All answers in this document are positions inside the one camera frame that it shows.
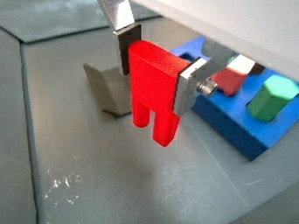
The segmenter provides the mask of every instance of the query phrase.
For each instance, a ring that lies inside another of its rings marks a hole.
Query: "silver screw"
[[[205,97],[210,97],[217,90],[217,83],[208,78],[197,83],[197,92]]]

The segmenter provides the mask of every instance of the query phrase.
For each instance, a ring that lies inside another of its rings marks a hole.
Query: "red plastic piece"
[[[133,124],[142,128],[154,112],[153,140],[166,146],[173,140],[180,117],[173,113],[177,73],[188,66],[162,48],[146,41],[128,47]]]
[[[238,91],[253,65],[253,60],[238,55],[226,67],[210,76],[224,95],[233,95]]]

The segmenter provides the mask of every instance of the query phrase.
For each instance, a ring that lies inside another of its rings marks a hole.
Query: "green hexagonal block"
[[[248,113],[256,119],[271,122],[297,94],[299,88],[295,82],[283,76],[272,75],[246,105]]]

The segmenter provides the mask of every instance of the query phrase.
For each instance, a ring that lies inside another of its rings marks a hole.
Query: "gray metal bracket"
[[[172,111],[177,116],[190,109],[198,94],[209,97],[217,89],[210,76],[222,69],[233,55],[233,51],[210,39],[202,41],[201,54],[208,60],[197,58],[180,72]]]

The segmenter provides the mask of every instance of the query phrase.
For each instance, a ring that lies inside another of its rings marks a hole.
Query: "blue base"
[[[172,53],[186,60],[202,57],[201,41],[202,36],[176,47]],[[271,69],[258,75],[249,74],[233,96],[225,96],[220,91],[210,98],[200,95],[192,108],[249,161],[275,144],[299,118],[299,97],[287,104],[272,122],[258,121],[246,111],[246,103],[273,74],[277,73]]]

